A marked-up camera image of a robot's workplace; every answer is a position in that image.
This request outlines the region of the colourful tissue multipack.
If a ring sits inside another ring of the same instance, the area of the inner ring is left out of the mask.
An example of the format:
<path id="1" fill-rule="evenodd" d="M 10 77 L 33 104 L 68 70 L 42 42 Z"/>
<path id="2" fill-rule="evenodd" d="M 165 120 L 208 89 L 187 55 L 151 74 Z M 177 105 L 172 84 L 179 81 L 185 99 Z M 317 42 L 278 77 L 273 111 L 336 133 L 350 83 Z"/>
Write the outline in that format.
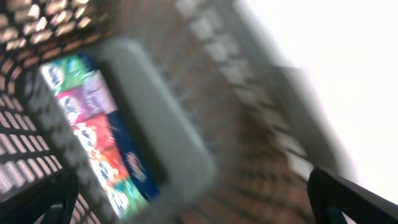
<path id="1" fill-rule="evenodd" d="M 127 219 L 159 194 L 98 66 L 88 54 L 42 64 L 63 115 L 85 150 L 113 210 Z"/>

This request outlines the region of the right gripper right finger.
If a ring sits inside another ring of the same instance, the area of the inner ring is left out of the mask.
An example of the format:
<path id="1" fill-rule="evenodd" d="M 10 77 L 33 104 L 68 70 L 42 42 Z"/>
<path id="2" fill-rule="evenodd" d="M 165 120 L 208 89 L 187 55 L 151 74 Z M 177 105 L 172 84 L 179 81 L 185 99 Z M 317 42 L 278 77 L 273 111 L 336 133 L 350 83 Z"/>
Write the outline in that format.
<path id="1" fill-rule="evenodd" d="M 316 223 L 347 224 L 348 216 L 355 223 L 397 224 L 397 205 L 328 170 L 312 170 L 307 193 Z"/>

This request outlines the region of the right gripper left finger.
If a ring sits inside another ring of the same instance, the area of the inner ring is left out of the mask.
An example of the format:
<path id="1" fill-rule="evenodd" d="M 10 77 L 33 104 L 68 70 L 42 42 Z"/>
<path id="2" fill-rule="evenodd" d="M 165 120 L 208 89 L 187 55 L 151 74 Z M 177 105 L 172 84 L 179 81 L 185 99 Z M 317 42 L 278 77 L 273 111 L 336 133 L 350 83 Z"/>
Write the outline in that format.
<path id="1" fill-rule="evenodd" d="M 1 223 L 70 223 L 79 194 L 77 175 L 62 170 L 1 201 Z"/>

